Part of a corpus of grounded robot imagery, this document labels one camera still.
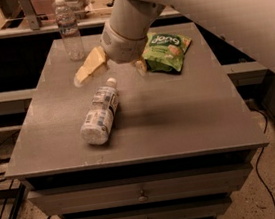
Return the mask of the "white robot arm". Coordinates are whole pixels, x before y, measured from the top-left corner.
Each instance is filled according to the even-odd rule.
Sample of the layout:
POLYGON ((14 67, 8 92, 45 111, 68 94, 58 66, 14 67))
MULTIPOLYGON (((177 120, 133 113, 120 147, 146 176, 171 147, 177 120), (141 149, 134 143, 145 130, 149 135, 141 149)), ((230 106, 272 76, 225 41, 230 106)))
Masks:
POLYGON ((275 0, 115 0, 100 62, 140 60, 151 24, 171 7, 275 73, 275 0))

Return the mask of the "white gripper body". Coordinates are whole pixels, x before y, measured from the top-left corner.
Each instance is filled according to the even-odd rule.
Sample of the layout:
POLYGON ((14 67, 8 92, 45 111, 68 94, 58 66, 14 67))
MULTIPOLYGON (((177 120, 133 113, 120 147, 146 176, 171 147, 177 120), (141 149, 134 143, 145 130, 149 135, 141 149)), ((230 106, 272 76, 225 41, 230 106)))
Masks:
POLYGON ((104 24, 100 39, 107 57, 116 63, 127 63, 138 60, 147 43, 147 25, 139 18, 132 22, 104 24))

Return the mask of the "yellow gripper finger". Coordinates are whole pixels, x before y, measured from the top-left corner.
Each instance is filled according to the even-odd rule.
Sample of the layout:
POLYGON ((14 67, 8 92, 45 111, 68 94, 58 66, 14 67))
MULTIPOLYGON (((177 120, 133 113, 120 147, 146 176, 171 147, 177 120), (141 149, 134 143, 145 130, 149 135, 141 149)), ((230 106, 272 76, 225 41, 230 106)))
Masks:
POLYGON ((74 85, 76 87, 82 87, 82 85, 88 84, 93 78, 102 75, 108 70, 107 65, 108 58, 101 46, 95 46, 88 54, 85 62, 75 73, 74 85))
POLYGON ((134 62, 136 70, 139 72, 140 76, 143 77, 147 74, 147 63, 145 63, 145 60, 135 60, 134 62))

